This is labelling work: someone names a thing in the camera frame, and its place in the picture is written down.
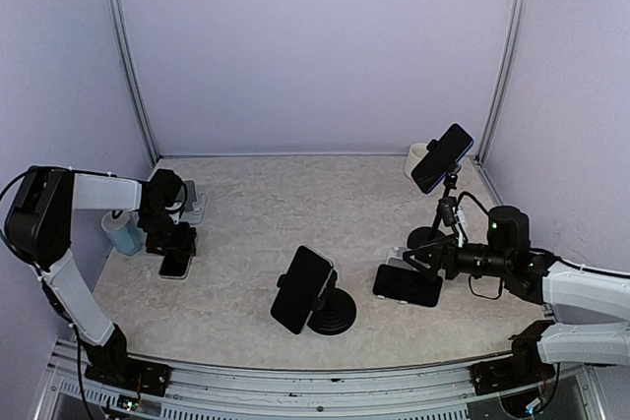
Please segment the black phone clear case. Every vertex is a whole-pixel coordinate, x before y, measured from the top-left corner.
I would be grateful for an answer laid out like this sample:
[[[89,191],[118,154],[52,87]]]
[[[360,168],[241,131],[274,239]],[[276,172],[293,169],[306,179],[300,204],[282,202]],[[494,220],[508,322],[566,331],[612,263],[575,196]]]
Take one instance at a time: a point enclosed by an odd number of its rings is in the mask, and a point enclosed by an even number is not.
[[[188,275],[192,256],[186,253],[167,252],[162,259],[158,275],[162,278],[184,279]]]

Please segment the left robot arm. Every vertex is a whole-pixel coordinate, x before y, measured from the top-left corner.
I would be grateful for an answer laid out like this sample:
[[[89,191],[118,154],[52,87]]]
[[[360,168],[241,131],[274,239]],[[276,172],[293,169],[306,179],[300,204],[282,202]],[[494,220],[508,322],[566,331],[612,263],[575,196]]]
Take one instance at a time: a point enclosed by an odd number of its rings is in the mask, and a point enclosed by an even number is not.
[[[77,210],[133,212],[146,235],[148,253],[162,258],[164,277],[186,276],[196,254],[196,229],[182,220],[187,184],[159,169],[147,181],[56,166],[32,166],[13,179],[18,190],[8,208],[1,239],[31,266],[55,309],[77,330],[93,367],[119,386],[138,375],[121,328],[97,305],[71,251]]]

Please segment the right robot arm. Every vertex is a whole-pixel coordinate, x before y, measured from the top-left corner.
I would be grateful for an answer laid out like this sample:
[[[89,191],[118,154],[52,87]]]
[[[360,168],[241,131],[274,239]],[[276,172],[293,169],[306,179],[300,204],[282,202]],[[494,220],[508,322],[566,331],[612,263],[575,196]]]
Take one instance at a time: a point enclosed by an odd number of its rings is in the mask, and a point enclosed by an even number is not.
[[[539,306],[567,306],[604,314],[607,324],[567,325],[542,320],[517,335],[503,374],[515,385],[564,362],[602,366],[629,363],[629,275],[571,263],[534,248],[528,216],[511,206],[487,213],[486,243],[454,231],[402,252],[402,260],[430,281],[461,273],[498,278],[512,295]]]

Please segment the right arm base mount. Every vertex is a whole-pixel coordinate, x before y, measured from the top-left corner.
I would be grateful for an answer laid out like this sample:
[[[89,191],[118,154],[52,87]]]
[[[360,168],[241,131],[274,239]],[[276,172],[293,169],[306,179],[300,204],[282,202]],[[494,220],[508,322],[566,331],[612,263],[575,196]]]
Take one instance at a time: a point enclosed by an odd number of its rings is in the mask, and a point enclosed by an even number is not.
[[[486,395],[552,379],[556,368],[541,360],[536,346],[542,333],[552,325],[553,321],[536,321],[511,337],[511,354],[508,357],[471,365],[475,394]]]

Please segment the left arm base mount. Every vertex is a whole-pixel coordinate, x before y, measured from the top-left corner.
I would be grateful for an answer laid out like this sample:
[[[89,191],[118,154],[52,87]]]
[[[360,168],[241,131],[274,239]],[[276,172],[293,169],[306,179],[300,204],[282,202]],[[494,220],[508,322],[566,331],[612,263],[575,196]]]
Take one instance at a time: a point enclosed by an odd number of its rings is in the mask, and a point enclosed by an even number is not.
[[[85,375],[90,381],[107,386],[164,397],[171,372],[172,369],[168,365],[131,358],[122,372],[106,372],[90,364]]]

